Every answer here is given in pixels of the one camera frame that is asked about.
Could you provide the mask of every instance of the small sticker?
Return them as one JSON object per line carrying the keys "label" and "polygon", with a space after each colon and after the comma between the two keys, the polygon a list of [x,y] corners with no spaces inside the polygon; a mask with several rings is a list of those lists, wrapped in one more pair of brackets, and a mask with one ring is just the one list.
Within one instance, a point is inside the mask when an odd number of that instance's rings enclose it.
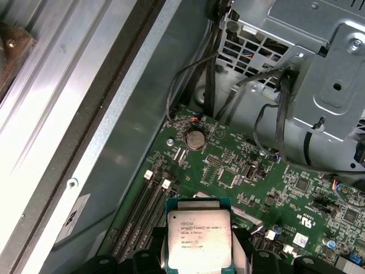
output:
{"label": "small sticker", "polygon": [[63,227],[57,237],[56,243],[58,243],[59,241],[63,240],[64,238],[68,237],[71,234],[89,197],[90,197],[90,194],[86,194],[84,196],[79,197],[76,200],[76,203],[75,203],[74,207],[72,208],[72,210],[67,218],[67,221],[63,225]]}
{"label": "small sticker", "polygon": [[308,237],[307,236],[304,236],[300,233],[295,234],[295,237],[294,237],[294,240],[293,240],[294,244],[304,248],[306,246],[307,242],[308,242]]}

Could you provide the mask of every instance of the wire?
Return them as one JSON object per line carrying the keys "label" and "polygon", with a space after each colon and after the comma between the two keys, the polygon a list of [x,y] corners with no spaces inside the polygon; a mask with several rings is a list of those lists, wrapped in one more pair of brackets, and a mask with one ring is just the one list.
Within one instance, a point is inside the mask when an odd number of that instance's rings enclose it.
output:
{"label": "wire", "polygon": [[337,198],[342,202],[344,203],[345,205],[347,206],[350,206],[350,207],[353,207],[353,208],[356,208],[356,209],[359,209],[359,210],[363,210],[365,209],[365,206],[362,206],[362,205],[356,205],[356,204],[351,204],[349,203],[348,201],[346,201],[343,197],[341,197],[340,193],[338,192],[338,188],[340,186],[342,186],[343,183],[337,181],[337,180],[334,180],[333,181],[333,184],[332,184],[332,190],[334,191],[334,193],[336,194]]}
{"label": "wire", "polygon": [[173,124],[176,124],[176,123],[184,123],[184,122],[190,122],[191,121],[191,118],[195,118],[196,115],[192,116],[192,117],[189,117],[189,118],[186,118],[186,119],[181,119],[181,120],[173,120],[170,116],[170,108],[171,108],[171,100],[172,100],[172,95],[173,95],[173,91],[174,91],[174,88],[175,88],[175,84],[178,80],[178,78],[186,71],[188,71],[189,69],[191,69],[192,67],[195,67],[195,66],[198,66],[199,64],[202,64],[212,58],[215,58],[216,56],[218,55],[218,53],[214,53],[208,57],[204,57],[204,58],[201,58],[200,60],[190,64],[189,66],[186,66],[184,67],[183,69],[181,69],[176,75],[175,77],[173,78],[172,82],[171,82],[171,85],[170,85],[170,88],[169,88],[169,93],[167,95],[167,100],[166,100],[166,117],[167,119],[169,120],[170,123],[173,123]]}
{"label": "wire", "polygon": [[[219,48],[222,30],[218,24],[213,24],[212,36],[207,46],[208,53],[215,53]],[[208,117],[213,117],[216,98],[216,60],[212,58],[206,62],[205,94],[203,112]]]}
{"label": "wire", "polygon": [[278,143],[281,160],[292,167],[300,168],[306,171],[320,172],[323,174],[332,174],[334,176],[365,175],[365,171],[333,170],[330,168],[308,166],[307,164],[300,164],[294,162],[286,157],[285,146],[284,146],[284,132],[285,132],[285,120],[286,120],[287,108],[290,99],[290,79],[288,76],[283,76],[279,78],[281,78],[281,81],[279,83],[281,87],[281,93],[280,93],[280,102],[277,116],[276,139]]}
{"label": "wire", "polygon": [[265,151],[265,153],[270,156],[277,156],[277,154],[270,152],[265,147],[263,147],[263,145],[260,143],[260,141],[258,140],[258,136],[257,136],[257,126],[258,126],[259,122],[262,120],[262,117],[265,113],[266,108],[268,108],[268,107],[277,108],[278,106],[279,105],[277,105],[277,104],[264,104],[264,106],[261,108],[259,114],[257,115],[255,124],[253,126],[253,139],[255,140],[256,145],[260,148],[260,150]]}
{"label": "wire", "polygon": [[236,92],[234,90],[231,90],[230,93],[228,94],[228,97],[227,97],[226,101],[224,102],[223,106],[217,113],[216,120],[220,120],[223,117],[224,113],[226,113],[226,111],[227,111],[227,108],[233,101],[235,95],[236,95]]}
{"label": "wire", "polygon": [[304,138],[304,142],[303,142],[304,158],[306,159],[306,163],[308,166],[312,165],[312,161],[309,156],[309,144],[310,144],[310,139],[312,138],[312,135],[313,135],[312,132],[308,131],[306,134],[306,137]]}
{"label": "wire", "polygon": [[270,77],[276,77],[279,78],[282,75],[282,70],[271,70],[268,72],[263,72],[260,74],[256,74],[250,77],[247,77],[241,81],[239,81],[236,86],[241,87],[243,85],[246,85],[248,82],[252,82],[252,81],[259,81],[259,80],[263,80],[263,79],[268,79]]}
{"label": "wire", "polygon": [[[239,81],[234,86],[241,87],[241,86],[244,86],[247,83],[252,82],[252,81],[259,81],[259,80],[268,79],[268,78],[271,78],[271,77],[279,78],[281,75],[282,75],[282,71],[280,71],[280,70],[273,70],[273,71],[269,71],[269,72],[263,72],[263,73],[260,73],[260,74],[256,74],[256,75],[247,77],[247,78]],[[216,118],[215,118],[216,120],[220,120],[223,117],[224,113],[227,111],[229,105],[231,104],[234,97],[236,96],[236,93],[237,93],[236,88],[232,88],[229,95],[228,95],[228,97],[227,97],[227,99],[226,99],[226,101],[224,102],[223,106],[221,107],[221,109],[217,113]]]}

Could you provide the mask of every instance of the ventilation slot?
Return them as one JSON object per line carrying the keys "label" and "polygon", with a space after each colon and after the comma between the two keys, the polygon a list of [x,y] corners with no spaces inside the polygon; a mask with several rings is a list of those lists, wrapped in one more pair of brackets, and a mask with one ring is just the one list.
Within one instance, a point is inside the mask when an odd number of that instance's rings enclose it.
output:
{"label": "ventilation slot", "polygon": [[[261,72],[275,68],[289,47],[283,43],[269,38],[259,31],[255,34],[243,30],[244,26],[238,22],[240,30],[232,32],[227,28],[220,43],[220,65],[228,71],[245,76],[253,76]],[[275,88],[275,79],[267,79],[262,82],[268,88]]]}
{"label": "ventilation slot", "polygon": [[360,119],[360,121],[358,122],[358,125],[356,126],[356,131],[358,133],[365,132],[365,119]]}

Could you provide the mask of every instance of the ram slot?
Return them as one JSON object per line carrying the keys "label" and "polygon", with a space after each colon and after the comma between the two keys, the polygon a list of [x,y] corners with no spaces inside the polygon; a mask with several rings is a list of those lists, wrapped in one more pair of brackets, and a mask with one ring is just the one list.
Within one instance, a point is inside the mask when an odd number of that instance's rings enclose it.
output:
{"label": "ram slot", "polygon": [[148,239],[151,237],[153,228],[158,225],[160,215],[165,212],[165,197],[165,192],[162,192],[156,203],[155,209],[151,211],[153,213],[149,215],[147,221],[145,222],[143,230],[141,231],[139,238],[136,241],[136,250],[146,248],[146,241],[148,241]]}
{"label": "ram slot", "polygon": [[137,238],[139,237],[139,234],[141,232],[141,229],[144,225],[144,220],[148,215],[153,214],[153,206],[155,205],[156,198],[159,197],[159,195],[163,193],[161,187],[157,186],[155,188],[155,191],[152,194],[151,199],[147,201],[147,204],[142,208],[141,214],[135,221],[135,225],[133,226],[133,229],[131,229],[129,233],[129,237],[127,240],[126,245],[124,245],[121,250],[118,252],[118,255],[116,256],[117,260],[119,262],[123,261],[127,256],[128,253],[133,250],[134,244],[136,243]]}
{"label": "ram slot", "polygon": [[116,238],[111,255],[117,257],[124,245],[126,245],[128,239],[131,237],[131,231],[134,230],[134,226],[141,215],[141,208],[151,199],[153,195],[153,189],[155,186],[150,183],[145,183],[140,190],[137,198],[133,202],[130,209],[130,213],[124,222],[123,228],[120,230],[118,237]]}

